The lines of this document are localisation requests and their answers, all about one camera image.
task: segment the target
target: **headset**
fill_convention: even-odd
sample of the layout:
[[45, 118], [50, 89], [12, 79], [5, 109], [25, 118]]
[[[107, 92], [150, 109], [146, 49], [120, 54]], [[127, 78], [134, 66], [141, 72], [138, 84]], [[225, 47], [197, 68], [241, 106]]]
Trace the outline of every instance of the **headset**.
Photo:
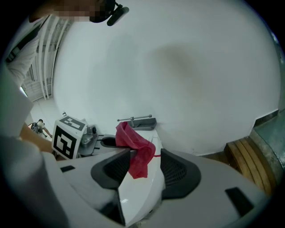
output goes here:
[[89, 20], [93, 23], [101, 23], [110, 17], [107, 21], [107, 25], [113, 26], [128, 12], [128, 7], [123, 7], [121, 4], [116, 3], [115, 0], [105, 0], [105, 5], [100, 10], [99, 16], [91, 16]]

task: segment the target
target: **green floor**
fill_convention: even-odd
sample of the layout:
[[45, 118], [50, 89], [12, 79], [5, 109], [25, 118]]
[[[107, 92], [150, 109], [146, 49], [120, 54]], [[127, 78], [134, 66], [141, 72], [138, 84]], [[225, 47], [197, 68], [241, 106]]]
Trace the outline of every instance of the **green floor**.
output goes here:
[[268, 122], [257, 126], [254, 130], [271, 147], [275, 155], [285, 167], [285, 110]]

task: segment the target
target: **white wall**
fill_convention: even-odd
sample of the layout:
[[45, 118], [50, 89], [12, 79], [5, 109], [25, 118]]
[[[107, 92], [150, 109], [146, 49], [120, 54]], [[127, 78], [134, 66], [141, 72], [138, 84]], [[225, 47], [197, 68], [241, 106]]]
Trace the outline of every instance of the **white wall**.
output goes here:
[[53, 134], [55, 121], [62, 117], [62, 114], [59, 112], [54, 99], [50, 98], [45, 100], [44, 98], [41, 98], [34, 101], [33, 104], [34, 106], [31, 110], [33, 121], [38, 122], [39, 119], [42, 119], [50, 134]]
[[278, 107], [280, 73], [265, 26], [238, 1], [122, 0], [113, 27], [74, 23], [54, 75], [60, 112], [115, 133], [152, 114], [169, 150], [207, 154], [249, 135]]

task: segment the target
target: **pink towel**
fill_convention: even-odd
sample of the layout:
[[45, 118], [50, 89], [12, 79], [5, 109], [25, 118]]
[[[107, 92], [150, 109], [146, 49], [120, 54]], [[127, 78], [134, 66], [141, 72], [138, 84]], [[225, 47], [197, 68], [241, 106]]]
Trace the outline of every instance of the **pink towel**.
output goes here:
[[146, 178], [147, 165], [155, 155], [155, 145], [136, 133], [127, 122], [119, 123], [116, 129], [116, 145], [119, 147], [129, 146], [138, 151], [130, 161], [130, 175], [134, 179]]

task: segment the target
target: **white glossy surface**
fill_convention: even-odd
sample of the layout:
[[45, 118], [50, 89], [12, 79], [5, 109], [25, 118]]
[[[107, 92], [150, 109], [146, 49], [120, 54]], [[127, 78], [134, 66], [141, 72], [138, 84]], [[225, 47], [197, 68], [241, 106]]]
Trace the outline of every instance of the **white glossy surface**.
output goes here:
[[[156, 148], [155, 155], [160, 154], [162, 144], [156, 130], [139, 131], [140, 135], [151, 141]], [[160, 169], [160, 157], [154, 157], [147, 166], [147, 178], [133, 179], [127, 172], [118, 192], [126, 226], [140, 221], [156, 205], [164, 186], [164, 176]]]
[[118, 118], [152, 114], [167, 150], [222, 151], [278, 108], [270, 34], [241, 1], [123, 0], [113, 27], [74, 23], [58, 52], [62, 111], [115, 134]]

